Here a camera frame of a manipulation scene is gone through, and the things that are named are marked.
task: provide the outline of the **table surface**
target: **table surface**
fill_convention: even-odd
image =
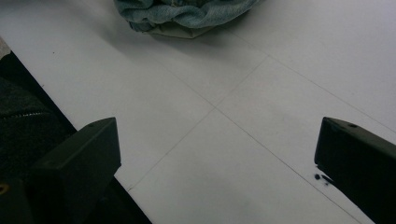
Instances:
[[[77,129],[116,117],[153,223],[373,223],[315,179],[323,117],[396,143],[396,2],[266,0],[193,40],[110,0],[5,0],[2,36]]]

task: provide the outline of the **crumpled cloth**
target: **crumpled cloth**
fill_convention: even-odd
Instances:
[[[148,32],[169,22],[191,29],[214,27],[240,16],[259,1],[114,0],[114,3],[134,30]]]

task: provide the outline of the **gray cloth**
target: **gray cloth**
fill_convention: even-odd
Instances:
[[[114,3],[134,30],[149,32],[155,28],[158,31],[159,25],[169,22],[190,29],[217,26],[240,16],[259,1],[114,0]]]

